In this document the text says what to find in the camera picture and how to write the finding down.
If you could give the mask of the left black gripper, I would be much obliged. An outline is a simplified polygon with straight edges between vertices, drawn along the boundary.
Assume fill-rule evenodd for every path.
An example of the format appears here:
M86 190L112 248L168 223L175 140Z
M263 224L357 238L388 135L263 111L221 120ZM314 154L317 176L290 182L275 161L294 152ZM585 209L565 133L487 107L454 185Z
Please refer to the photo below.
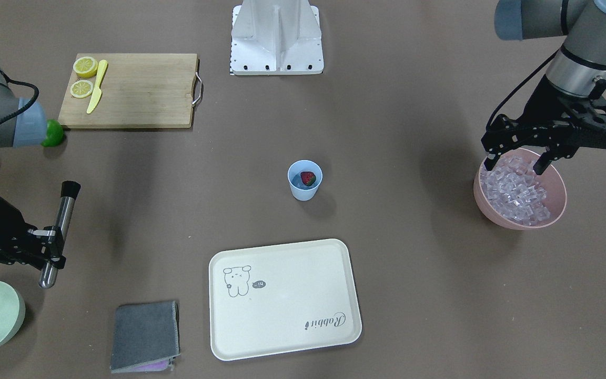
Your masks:
M481 139L485 170L492 171L502 154L524 146L546 148L533 165L536 175L579 148L598 148L597 106L597 100L564 94L543 78L522 115L495 113L488 121Z

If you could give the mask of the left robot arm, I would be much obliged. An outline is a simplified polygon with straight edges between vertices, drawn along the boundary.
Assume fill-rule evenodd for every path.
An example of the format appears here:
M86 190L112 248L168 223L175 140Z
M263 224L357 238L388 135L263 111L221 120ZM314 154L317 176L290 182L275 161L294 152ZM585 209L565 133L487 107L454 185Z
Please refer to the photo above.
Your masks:
M481 139L485 169L523 146L545 148L532 168L537 175L579 148L606 149L606 1L500 1L494 28L505 41L564 41L540 65L546 72L522 115L491 114Z

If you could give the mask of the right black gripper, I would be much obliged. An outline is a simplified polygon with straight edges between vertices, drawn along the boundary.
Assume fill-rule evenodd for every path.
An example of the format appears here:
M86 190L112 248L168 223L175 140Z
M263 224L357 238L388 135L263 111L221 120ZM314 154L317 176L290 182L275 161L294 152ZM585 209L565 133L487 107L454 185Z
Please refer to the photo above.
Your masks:
M47 263L58 270L64 269L66 257L50 257L38 253L38 239L51 243L64 240L59 226L46 226L37 230L28 224L20 211L0 197L0 263L31 265L42 270Z

